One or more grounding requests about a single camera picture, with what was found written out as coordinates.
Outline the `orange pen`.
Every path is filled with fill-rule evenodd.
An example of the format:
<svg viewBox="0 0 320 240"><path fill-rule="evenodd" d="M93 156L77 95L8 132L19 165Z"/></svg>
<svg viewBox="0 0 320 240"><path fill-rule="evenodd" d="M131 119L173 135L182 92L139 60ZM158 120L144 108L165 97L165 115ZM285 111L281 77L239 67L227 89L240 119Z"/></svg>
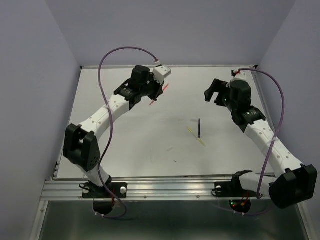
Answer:
<svg viewBox="0 0 320 240"><path fill-rule="evenodd" d="M162 88L162 93L160 94L160 96L164 93L164 91L168 88L168 86L170 85L170 83L167 83L163 88ZM149 106L151 106L152 104L154 104L157 100L152 100L149 104Z"/></svg>

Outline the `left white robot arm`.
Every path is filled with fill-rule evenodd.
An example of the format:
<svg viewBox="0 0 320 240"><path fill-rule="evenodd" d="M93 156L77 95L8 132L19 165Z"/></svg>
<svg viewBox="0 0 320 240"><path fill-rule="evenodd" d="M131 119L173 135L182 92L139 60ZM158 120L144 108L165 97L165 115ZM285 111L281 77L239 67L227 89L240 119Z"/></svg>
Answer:
<svg viewBox="0 0 320 240"><path fill-rule="evenodd" d="M129 112L143 97L157 101L163 94L165 79L171 74L166 65L154 69L137 65L110 99L87 120L71 123L65 130L63 156L77 166L94 185L100 197L111 193L111 176L101 166L99 140L106 131L113 131L114 122Z"/></svg>

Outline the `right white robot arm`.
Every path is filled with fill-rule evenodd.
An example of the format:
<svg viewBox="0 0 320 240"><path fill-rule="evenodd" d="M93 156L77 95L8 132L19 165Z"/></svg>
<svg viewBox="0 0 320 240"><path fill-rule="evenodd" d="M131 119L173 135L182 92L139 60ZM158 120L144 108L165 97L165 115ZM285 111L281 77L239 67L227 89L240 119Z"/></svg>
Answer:
<svg viewBox="0 0 320 240"><path fill-rule="evenodd" d="M265 115L251 104L252 89L240 79L230 82L214 79L204 92L210 102L217 93L215 104L226 107L233 122L250 138L264 157L268 158L274 176L261 177L251 170L238 171L231 181L215 187L218 198L242 197L245 192L269 197L280 209L304 202L314 196L318 172L313 165L305 165L274 136Z"/></svg>

